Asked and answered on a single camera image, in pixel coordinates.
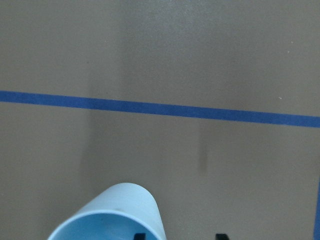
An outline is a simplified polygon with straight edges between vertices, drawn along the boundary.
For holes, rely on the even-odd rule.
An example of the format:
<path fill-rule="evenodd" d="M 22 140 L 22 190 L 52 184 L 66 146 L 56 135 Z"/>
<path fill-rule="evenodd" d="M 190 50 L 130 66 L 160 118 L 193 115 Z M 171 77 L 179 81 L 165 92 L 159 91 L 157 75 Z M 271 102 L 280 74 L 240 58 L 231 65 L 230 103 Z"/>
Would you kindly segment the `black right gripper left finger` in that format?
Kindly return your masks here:
<path fill-rule="evenodd" d="M 133 240 L 145 240 L 145 239 L 146 239 L 145 233 L 136 233 L 133 238 Z"/>

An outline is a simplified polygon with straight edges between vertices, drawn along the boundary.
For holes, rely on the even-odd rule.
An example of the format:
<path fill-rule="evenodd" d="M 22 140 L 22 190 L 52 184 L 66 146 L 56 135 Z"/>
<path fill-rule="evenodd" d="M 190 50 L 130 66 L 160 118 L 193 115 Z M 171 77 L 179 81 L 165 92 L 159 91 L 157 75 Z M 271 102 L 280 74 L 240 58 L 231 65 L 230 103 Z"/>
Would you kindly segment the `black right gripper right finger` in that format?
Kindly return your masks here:
<path fill-rule="evenodd" d="M 215 240 L 229 240 L 229 236 L 225 233 L 216 233 Z"/>

